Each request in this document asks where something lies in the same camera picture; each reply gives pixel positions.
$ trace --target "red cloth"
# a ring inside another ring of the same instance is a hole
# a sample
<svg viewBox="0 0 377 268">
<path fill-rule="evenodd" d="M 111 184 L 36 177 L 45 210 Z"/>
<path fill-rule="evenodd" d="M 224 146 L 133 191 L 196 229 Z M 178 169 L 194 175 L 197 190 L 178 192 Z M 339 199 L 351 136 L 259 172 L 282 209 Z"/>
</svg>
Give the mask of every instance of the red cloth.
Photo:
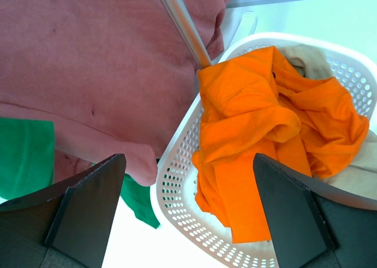
<svg viewBox="0 0 377 268">
<path fill-rule="evenodd" d="M 229 0 L 184 1 L 215 57 Z M 196 66 L 160 0 L 1 4 L 0 116 L 53 121 L 57 159 L 124 153 L 127 173 L 153 184 L 156 156 L 194 98 Z M 58 167 L 55 178 L 72 174 Z"/>
</svg>

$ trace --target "green cloth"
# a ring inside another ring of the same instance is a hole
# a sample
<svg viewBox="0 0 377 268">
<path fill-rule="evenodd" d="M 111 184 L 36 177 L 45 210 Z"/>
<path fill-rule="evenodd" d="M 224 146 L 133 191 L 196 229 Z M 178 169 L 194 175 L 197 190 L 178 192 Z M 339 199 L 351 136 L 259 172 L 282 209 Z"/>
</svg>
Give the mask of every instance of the green cloth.
<svg viewBox="0 0 377 268">
<path fill-rule="evenodd" d="M 155 229 L 160 225 L 152 209 L 150 187 L 139 185 L 126 174 L 120 196 L 140 221 Z"/>
<path fill-rule="evenodd" d="M 0 196 L 10 200 L 52 185 L 54 125 L 0 118 Z"/>
</svg>

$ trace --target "white laundry basket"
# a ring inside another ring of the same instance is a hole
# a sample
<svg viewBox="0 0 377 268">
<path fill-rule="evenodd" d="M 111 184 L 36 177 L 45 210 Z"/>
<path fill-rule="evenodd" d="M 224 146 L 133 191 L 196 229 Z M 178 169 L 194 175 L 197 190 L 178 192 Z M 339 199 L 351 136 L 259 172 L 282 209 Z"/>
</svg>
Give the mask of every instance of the white laundry basket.
<svg viewBox="0 0 377 268">
<path fill-rule="evenodd" d="M 370 119 L 371 130 L 376 132 L 377 66 L 358 52 L 311 38 L 268 32 L 235 43 L 220 62 L 258 48 L 297 44 L 315 46 L 325 53 L 334 76 L 351 93 L 356 110 Z M 195 202 L 197 170 L 191 156 L 199 148 L 202 113 L 198 95 L 158 164 L 157 182 L 151 188 L 156 216 L 162 226 L 175 227 L 209 257 L 226 266 L 278 267 L 272 242 L 232 244 L 230 229 L 224 228 L 211 214 L 202 212 Z"/>
</svg>

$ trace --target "orange shirt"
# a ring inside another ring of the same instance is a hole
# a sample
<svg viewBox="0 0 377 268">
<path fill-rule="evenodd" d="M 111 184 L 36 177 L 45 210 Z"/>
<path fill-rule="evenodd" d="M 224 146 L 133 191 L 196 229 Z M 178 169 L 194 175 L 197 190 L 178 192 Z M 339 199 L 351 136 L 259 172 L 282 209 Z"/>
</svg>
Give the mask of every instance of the orange shirt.
<svg viewBox="0 0 377 268">
<path fill-rule="evenodd" d="M 368 133 L 368 119 L 336 78 L 301 77 L 275 47 L 208 67 L 199 80 L 196 202 L 232 228 L 234 243 L 271 239 L 254 178 L 256 153 L 326 178 L 351 163 Z"/>
</svg>

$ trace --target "metal rod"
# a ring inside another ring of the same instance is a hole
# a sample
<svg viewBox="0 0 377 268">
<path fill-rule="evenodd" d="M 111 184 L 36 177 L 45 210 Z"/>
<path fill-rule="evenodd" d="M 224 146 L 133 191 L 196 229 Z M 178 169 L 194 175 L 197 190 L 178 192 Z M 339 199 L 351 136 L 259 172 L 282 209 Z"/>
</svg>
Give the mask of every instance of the metal rod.
<svg viewBox="0 0 377 268">
<path fill-rule="evenodd" d="M 211 58 L 183 0 L 162 0 L 162 2 L 200 68 L 211 66 Z"/>
</svg>

